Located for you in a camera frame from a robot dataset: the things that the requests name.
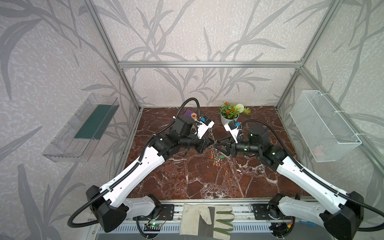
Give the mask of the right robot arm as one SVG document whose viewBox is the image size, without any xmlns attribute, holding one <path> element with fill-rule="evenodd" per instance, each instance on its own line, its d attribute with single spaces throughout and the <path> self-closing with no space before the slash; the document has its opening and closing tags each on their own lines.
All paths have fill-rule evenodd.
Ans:
<svg viewBox="0 0 384 240">
<path fill-rule="evenodd" d="M 316 199 L 316 203 L 309 203 L 277 194 L 269 202 L 272 218 L 284 215 L 303 219 L 324 227 L 337 240 L 351 240 L 356 232 L 383 230 L 383 224 L 361 227 L 364 210 L 380 216 L 384 215 L 383 211 L 365 204 L 359 193 L 337 188 L 304 167 L 292 157 L 281 139 L 278 139 L 280 145 L 271 144 L 269 133 L 277 133 L 267 123 L 257 119 L 243 123 L 230 121 L 224 128 L 231 135 L 217 141 L 216 149 L 232 157 L 239 153 L 255 154 L 264 166 L 288 178 Z"/>
</svg>

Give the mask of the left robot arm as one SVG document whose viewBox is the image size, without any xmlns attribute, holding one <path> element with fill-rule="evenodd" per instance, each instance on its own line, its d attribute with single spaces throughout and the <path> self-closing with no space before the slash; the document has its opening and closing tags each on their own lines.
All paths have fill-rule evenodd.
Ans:
<svg viewBox="0 0 384 240">
<path fill-rule="evenodd" d="M 202 154 L 214 141 L 205 137 L 214 122 L 197 113 L 194 120 L 176 114 L 173 121 L 149 138 L 139 157 L 119 175 L 101 187 L 91 186 L 87 203 L 68 219 L 70 228 L 83 228 L 100 224 L 104 232 L 115 230 L 126 218 L 156 217 L 161 203 L 154 196 L 128 199 L 132 190 L 153 170 L 162 165 L 180 149 L 194 149 Z"/>
</svg>

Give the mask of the orange ribbed vase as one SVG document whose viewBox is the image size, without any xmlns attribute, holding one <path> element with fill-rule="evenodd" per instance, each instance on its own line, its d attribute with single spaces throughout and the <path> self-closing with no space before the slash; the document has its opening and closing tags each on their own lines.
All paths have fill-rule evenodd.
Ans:
<svg viewBox="0 0 384 240">
<path fill-rule="evenodd" d="M 196 121 L 198 119 L 198 115 L 196 113 L 192 113 L 191 118 Z"/>
</svg>

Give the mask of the white pot artificial plant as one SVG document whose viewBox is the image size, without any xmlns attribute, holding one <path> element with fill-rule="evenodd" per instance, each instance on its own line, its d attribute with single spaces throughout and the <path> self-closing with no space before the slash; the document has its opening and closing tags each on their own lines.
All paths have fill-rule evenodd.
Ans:
<svg viewBox="0 0 384 240">
<path fill-rule="evenodd" d="M 236 121 L 240 114 L 249 115 L 251 113 L 250 108 L 246 108 L 243 104 L 232 104 L 229 102 L 223 102 L 219 109 L 223 126 L 230 121 Z"/>
</svg>

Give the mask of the left circuit board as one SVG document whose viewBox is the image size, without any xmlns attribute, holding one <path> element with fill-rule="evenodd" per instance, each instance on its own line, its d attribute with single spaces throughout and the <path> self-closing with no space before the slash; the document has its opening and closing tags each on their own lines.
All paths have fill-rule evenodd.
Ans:
<svg viewBox="0 0 384 240">
<path fill-rule="evenodd" d="M 144 232 L 160 232 L 162 223 L 147 223 L 144 225 Z"/>
</svg>

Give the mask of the beige green work glove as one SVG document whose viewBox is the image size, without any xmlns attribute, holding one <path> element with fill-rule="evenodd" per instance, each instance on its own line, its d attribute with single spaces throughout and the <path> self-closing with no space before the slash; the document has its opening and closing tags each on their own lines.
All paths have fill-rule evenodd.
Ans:
<svg viewBox="0 0 384 240">
<path fill-rule="evenodd" d="M 181 219 L 181 235 L 229 240 L 235 219 L 230 205 L 185 204 Z"/>
</svg>

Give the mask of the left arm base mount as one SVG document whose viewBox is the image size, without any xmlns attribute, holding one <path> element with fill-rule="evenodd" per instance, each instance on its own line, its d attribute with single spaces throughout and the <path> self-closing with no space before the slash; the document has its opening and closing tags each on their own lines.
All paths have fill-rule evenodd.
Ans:
<svg viewBox="0 0 384 240">
<path fill-rule="evenodd" d="M 151 212 L 150 219 L 159 221 L 171 221 L 174 218 L 174 213 L 175 205 L 173 204 L 157 205 Z"/>
</svg>

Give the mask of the clear plastic wall shelf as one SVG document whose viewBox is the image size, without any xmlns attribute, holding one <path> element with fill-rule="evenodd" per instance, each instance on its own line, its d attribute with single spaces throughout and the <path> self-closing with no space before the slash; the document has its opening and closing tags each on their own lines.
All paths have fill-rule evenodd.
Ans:
<svg viewBox="0 0 384 240">
<path fill-rule="evenodd" d="M 90 94 L 43 156 L 55 163 L 88 162 L 119 106 L 117 97 Z"/>
</svg>

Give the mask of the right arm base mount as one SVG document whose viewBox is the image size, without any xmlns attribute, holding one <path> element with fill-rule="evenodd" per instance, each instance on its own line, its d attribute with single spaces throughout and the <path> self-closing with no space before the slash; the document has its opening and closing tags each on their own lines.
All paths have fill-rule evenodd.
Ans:
<svg viewBox="0 0 384 240">
<path fill-rule="evenodd" d="M 252 204 L 250 206 L 252 213 L 254 214 L 255 220 L 271 220 L 269 215 L 268 204 Z"/>
</svg>

